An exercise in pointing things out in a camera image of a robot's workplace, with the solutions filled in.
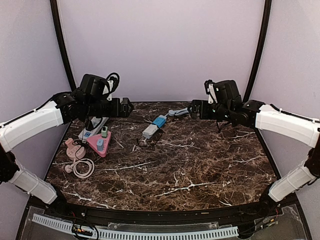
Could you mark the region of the green charger plug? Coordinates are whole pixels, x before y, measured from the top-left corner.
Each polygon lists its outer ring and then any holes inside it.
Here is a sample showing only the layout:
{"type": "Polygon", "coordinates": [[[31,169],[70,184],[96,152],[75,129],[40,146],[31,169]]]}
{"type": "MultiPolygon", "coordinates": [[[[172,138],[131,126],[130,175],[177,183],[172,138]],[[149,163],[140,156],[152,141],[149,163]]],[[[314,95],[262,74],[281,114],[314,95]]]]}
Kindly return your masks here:
{"type": "Polygon", "coordinates": [[[107,138],[108,137],[108,127],[107,126],[103,126],[101,128],[101,137],[102,138],[107,138]]]}

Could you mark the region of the pink triangular power strip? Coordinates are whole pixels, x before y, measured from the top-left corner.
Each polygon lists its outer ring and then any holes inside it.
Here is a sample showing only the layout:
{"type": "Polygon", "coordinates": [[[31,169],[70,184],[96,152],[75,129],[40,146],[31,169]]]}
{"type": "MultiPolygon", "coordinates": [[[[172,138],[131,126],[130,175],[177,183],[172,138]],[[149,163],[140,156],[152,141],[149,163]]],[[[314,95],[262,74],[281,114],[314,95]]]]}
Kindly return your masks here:
{"type": "Polygon", "coordinates": [[[111,132],[107,132],[107,136],[103,137],[102,134],[96,134],[87,138],[89,146],[102,158],[106,157],[109,143],[111,141],[111,132]]]}

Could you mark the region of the pink round power socket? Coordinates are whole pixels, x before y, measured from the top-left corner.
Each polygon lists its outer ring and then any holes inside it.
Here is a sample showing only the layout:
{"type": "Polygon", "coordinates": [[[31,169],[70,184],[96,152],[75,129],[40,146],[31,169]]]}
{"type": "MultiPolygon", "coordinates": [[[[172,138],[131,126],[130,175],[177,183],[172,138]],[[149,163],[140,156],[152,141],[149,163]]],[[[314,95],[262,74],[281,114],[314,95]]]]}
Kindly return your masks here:
{"type": "Polygon", "coordinates": [[[76,145],[73,148],[67,148],[66,155],[72,161],[81,160],[85,157],[86,149],[81,145],[76,145]]]}

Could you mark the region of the blue grey power strip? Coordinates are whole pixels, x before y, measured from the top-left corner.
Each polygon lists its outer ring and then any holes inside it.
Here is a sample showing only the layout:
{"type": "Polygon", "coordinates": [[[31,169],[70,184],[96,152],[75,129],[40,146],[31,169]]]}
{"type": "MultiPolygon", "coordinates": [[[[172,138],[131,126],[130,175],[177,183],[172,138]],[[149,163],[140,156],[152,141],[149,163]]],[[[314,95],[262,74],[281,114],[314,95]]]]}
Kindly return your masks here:
{"type": "MultiPolygon", "coordinates": [[[[189,111],[187,108],[179,109],[179,110],[169,110],[167,114],[162,115],[166,116],[166,121],[168,117],[178,117],[181,115],[188,114],[189,111]]],[[[142,132],[142,136],[146,139],[150,139],[158,130],[161,128],[158,128],[156,125],[153,124],[153,121],[151,124],[142,132]]]]}

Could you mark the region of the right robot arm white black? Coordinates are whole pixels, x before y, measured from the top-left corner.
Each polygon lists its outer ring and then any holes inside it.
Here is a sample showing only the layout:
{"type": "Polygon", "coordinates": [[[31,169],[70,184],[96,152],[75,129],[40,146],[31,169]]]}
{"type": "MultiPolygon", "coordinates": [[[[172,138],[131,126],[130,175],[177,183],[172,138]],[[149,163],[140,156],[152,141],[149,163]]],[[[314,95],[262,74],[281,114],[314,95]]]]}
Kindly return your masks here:
{"type": "Polygon", "coordinates": [[[188,106],[192,118],[227,122],[232,126],[242,125],[252,129],[274,132],[310,147],[307,159],[284,177],[272,183],[265,196],[255,205],[255,213],[266,217],[275,208],[275,203],[310,185],[320,177],[320,121],[265,104],[257,100],[245,103],[239,100],[193,100],[188,106]]]}

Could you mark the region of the pink plug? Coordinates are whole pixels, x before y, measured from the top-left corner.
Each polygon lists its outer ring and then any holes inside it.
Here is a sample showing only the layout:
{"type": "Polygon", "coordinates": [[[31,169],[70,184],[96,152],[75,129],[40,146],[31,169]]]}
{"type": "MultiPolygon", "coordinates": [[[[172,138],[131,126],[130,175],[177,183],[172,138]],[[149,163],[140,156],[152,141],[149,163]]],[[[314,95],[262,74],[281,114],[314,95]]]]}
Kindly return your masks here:
{"type": "Polygon", "coordinates": [[[68,138],[65,141],[65,145],[67,146],[68,149],[73,149],[74,148],[74,140],[72,138],[68,138]]]}

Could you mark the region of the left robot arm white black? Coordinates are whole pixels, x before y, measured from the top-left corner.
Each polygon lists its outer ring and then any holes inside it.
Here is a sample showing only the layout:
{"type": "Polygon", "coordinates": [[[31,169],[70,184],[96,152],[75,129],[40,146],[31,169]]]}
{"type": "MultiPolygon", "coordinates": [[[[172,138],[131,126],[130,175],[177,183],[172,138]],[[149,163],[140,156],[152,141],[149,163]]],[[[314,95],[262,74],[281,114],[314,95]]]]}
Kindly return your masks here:
{"type": "Polygon", "coordinates": [[[37,107],[0,125],[0,181],[11,183],[47,205],[60,218],[67,218],[70,206],[63,194],[50,183],[30,172],[16,159],[13,148],[35,135],[74,120],[89,117],[127,118],[134,106],[127,97],[110,98],[104,92],[72,92],[53,95],[37,107]]]}

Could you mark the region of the small blue charger plug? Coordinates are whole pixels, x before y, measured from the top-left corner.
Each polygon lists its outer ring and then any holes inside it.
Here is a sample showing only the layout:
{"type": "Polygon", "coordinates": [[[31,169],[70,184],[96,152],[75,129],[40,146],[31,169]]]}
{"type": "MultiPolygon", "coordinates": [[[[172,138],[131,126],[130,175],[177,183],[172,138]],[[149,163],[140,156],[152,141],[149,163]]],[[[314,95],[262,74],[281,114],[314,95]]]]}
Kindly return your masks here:
{"type": "Polygon", "coordinates": [[[104,140],[103,139],[98,139],[96,142],[96,148],[99,152],[102,152],[104,149],[104,140]]]}

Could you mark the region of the blue square plug adapter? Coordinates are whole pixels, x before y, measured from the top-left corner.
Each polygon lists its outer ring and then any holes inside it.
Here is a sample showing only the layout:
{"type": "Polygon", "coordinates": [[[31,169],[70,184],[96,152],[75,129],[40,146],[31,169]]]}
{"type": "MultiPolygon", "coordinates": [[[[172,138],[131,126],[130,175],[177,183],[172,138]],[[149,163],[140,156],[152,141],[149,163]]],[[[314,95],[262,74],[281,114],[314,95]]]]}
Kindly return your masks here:
{"type": "Polygon", "coordinates": [[[160,115],[152,123],[160,129],[166,123],[166,121],[167,117],[164,115],[160,115]]]}

